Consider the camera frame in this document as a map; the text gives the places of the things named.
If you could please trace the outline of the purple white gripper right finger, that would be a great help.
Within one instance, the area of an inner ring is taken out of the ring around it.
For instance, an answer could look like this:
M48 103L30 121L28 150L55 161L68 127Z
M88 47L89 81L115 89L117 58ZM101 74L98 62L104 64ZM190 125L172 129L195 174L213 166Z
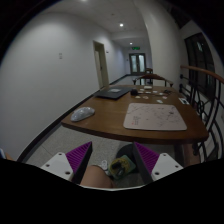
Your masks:
M182 169L167 153L158 154L140 143L133 143L133 155L145 184L157 181Z

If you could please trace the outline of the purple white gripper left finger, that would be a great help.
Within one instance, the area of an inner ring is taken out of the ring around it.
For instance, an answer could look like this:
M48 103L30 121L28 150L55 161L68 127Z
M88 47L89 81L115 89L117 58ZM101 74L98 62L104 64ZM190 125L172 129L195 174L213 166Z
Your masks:
M88 142L68 153L56 153L42 166L42 169L65 180L79 184L85 173L91 154L92 143Z

